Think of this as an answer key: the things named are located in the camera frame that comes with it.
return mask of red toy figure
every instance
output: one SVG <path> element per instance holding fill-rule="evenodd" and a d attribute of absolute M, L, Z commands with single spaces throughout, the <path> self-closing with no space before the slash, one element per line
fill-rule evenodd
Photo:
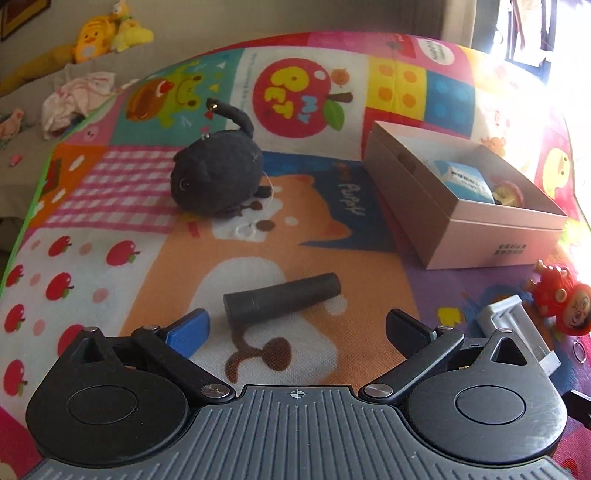
<path fill-rule="evenodd" d="M 578 283 L 566 267 L 544 265 L 538 260 L 535 272 L 538 283 L 529 280 L 524 286 L 544 317 L 556 317 L 556 328 L 566 335 L 581 336 L 591 332 L 591 287 Z"/>

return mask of yellow dotted square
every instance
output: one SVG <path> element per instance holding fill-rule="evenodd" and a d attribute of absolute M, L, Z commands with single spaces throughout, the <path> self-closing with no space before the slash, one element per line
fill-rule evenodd
<path fill-rule="evenodd" d="M 369 57 L 368 95 L 366 105 L 384 112 L 394 111 L 396 62 Z"/>
<path fill-rule="evenodd" d="M 394 93 L 394 110 L 391 111 L 416 120 L 425 118 L 427 71 L 424 68 L 397 62 Z"/>
<path fill-rule="evenodd" d="M 424 68 L 391 59 L 369 58 L 367 107 L 423 120 L 426 102 Z"/>

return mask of cardboard box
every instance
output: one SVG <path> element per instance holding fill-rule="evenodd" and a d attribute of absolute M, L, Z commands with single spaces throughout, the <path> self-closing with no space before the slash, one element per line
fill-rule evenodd
<path fill-rule="evenodd" d="M 511 181 L 525 208 L 461 200 L 419 159 L 455 161 L 487 181 Z M 463 138 L 375 122 L 363 163 L 429 270 L 533 264 L 552 252 L 567 220 L 517 169 Z"/>

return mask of yellow stuffed toy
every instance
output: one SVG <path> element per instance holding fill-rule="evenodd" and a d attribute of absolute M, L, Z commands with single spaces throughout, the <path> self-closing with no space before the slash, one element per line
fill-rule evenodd
<path fill-rule="evenodd" d="M 125 0 L 121 0 L 113 6 L 111 20 L 119 22 L 119 30 L 111 43 L 111 51 L 122 52 L 129 47 L 154 40 L 151 30 L 142 27 L 129 16 L 129 6 Z"/>
<path fill-rule="evenodd" d="M 14 70 L 0 82 L 0 97 L 35 79 L 57 72 L 73 62 L 72 45 L 60 45 Z"/>
<path fill-rule="evenodd" d="M 84 24 L 78 35 L 74 47 L 76 63 L 82 63 L 88 59 L 109 53 L 114 36 L 115 23 L 111 20 L 111 17 L 101 15 L 91 18 Z"/>

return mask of pink checkered pattern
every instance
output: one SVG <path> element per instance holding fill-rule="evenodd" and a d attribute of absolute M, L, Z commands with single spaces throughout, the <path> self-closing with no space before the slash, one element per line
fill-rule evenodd
<path fill-rule="evenodd" d="M 179 213 L 170 195 L 177 151 L 111 147 L 47 219 L 46 226 L 169 233 Z"/>

